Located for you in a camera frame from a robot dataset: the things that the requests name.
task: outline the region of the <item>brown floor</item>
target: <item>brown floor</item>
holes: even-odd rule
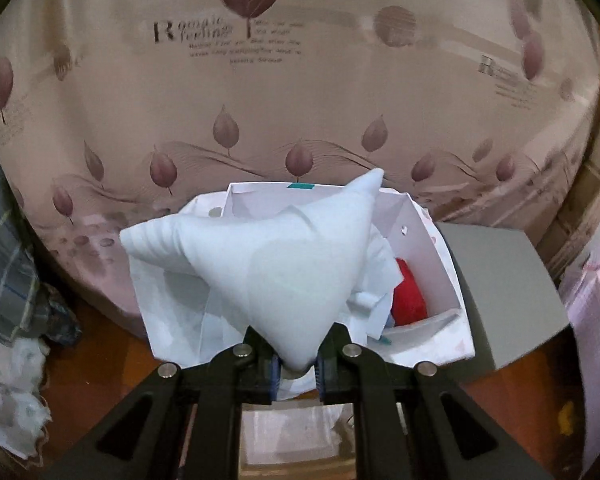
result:
[[[53,416],[43,448],[47,465],[158,365],[146,342],[86,304],[75,311],[83,339],[75,349],[52,348],[42,391]],[[465,389],[557,479],[579,476],[583,394],[570,331]]]

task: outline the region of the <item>red cloth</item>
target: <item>red cloth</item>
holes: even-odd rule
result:
[[[411,273],[407,262],[396,258],[400,272],[404,276],[403,282],[394,289],[394,304],[391,315],[396,326],[404,326],[416,321],[427,319],[427,304],[422,297],[418,284]]]

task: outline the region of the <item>green tape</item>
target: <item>green tape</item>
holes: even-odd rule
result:
[[[313,189],[315,184],[303,184],[302,182],[294,182],[293,184],[289,184],[290,188],[293,189]]]

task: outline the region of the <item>silver rivet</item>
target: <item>silver rivet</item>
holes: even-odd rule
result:
[[[362,348],[354,343],[349,343],[342,347],[342,353],[347,357],[358,357],[362,354]]]
[[[247,345],[247,343],[240,343],[234,346],[234,355],[236,357],[249,357],[253,352],[253,348],[251,345]]]
[[[165,363],[158,367],[158,375],[163,379],[169,379],[178,373],[178,367],[173,363]]]
[[[438,367],[430,361],[423,361],[418,363],[417,370],[420,375],[433,377],[437,373]]]

